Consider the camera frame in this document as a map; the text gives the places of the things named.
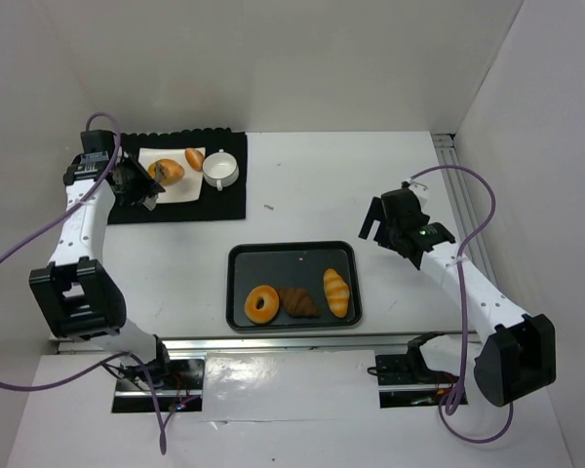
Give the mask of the round orange bun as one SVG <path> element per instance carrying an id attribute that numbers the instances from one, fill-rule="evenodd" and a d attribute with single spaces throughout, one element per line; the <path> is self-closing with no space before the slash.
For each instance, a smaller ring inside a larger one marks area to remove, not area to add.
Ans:
<path id="1" fill-rule="evenodd" d="M 184 178 L 184 167 L 177 161 L 172 159 L 161 159 L 159 163 L 164 173 L 161 180 L 162 185 L 173 185 Z"/>

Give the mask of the split orange bun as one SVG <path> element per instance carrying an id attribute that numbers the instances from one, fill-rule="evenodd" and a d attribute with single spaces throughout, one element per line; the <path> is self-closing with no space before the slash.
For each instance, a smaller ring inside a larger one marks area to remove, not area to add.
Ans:
<path id="1" fill-rule="evenodd" d="M 196 172 L 203 171 L 205 156 L 202 151 L 196 148 L 186 148 L 184 157 L 187 164 Z"/>

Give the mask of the orange glazed donut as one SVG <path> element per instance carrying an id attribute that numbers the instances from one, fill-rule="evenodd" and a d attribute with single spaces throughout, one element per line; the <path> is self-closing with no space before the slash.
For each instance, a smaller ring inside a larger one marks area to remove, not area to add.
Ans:
<path id="1" fill-rule="evenodd" d="M 148 167 L 148 173 L 155 180 L 171 179 L 176 174 L 176 162 L 171 159 L 157 160 Z"/>

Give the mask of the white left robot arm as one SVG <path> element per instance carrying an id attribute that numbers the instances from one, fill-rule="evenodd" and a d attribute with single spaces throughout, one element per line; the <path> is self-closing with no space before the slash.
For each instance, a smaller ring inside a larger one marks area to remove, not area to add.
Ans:
<path id="1" fill-rule="evenodd" d="M 28 284 L 53 336 L 121 352 L 123 377 L 161 387 L 171 374 L 168 350 L 129 319 L 102 251 L 112 208 L 153 210 L 164 191 L 162 173 L 149 175 L 117 137 L 108 130 L 82 132 L 83 151 L 63 176 L 66 219 L 57 247 L 45 267 L 31 271 Z"/>

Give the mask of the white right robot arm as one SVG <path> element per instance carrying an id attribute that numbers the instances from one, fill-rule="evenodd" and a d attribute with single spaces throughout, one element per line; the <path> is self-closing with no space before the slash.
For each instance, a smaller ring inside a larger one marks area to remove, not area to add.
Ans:
<path id="1" fill-rule="evenodd" d="M 410 368 L 418 374 L 464 371 L 494 406 L 504 407 L 556 379 L 555 328 L 543 314 L 529 315 L 466 256 L 455 237 L 422 210 L 417 194 L 401 188 L 370 202 L 360 238 L 372 235 L 382 248 L 398 253 L 434 280 L 456 305 L 467 308 L 468 325 L 481 346 L 461 360 L 461 342 L 428 332 L 408 344 Z"/>

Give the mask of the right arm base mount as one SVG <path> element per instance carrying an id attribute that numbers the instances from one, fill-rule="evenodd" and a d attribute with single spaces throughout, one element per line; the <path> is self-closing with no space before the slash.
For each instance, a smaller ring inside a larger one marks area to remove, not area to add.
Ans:
<path id="1" fill-rule="evenodd" d="M 428 332 L 407 344 L 400 354 L 375 356 L 375 364 L 367 373 L 376 378 L 382 409 L 436 407 L 457 383 L 455 373 L 430 370 L 420 348 L 443 333 Z"/>

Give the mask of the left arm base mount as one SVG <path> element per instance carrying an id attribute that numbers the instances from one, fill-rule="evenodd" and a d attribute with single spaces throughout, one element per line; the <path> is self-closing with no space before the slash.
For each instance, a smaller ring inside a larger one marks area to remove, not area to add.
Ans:
<path id="1" fill-rule="evenodd" d="M 150 367 L 150 376 L 162 414 L 170 410 L 177 412 L 202 410 L 205 367 L 205 354 L 171 358 L 165 372 Z M 150 387 L 140 368 L 125 367 L 120 364 L 106 364 L 103 368 L 115 379 L 111 408 L 113 413 L 154 411 Z"/>

